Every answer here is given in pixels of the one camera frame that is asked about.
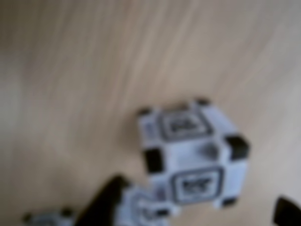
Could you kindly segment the black speckled gripper right finger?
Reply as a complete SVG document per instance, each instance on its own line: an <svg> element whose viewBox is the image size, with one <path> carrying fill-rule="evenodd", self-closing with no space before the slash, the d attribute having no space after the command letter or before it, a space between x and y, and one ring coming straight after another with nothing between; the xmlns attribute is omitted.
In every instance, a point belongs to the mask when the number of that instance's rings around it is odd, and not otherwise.
<svg viewBox="0 0 301 226"><path fill-rule="evenodd" d="M275 226L300 226L300 206L287 197L278 197L274 207L272 222Z"/></svg>

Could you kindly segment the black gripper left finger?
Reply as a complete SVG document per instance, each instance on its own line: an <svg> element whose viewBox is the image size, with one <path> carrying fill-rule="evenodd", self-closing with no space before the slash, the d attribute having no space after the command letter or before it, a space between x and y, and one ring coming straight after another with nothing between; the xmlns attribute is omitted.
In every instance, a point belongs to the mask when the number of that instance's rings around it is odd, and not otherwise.
<svg viewBox="0 0 301 226"><path fill-rule="evenodd" d="M130 186L123 175L115 175L101 188L90 204L80 213L76 226L112 226L122 191Z"/></svg>

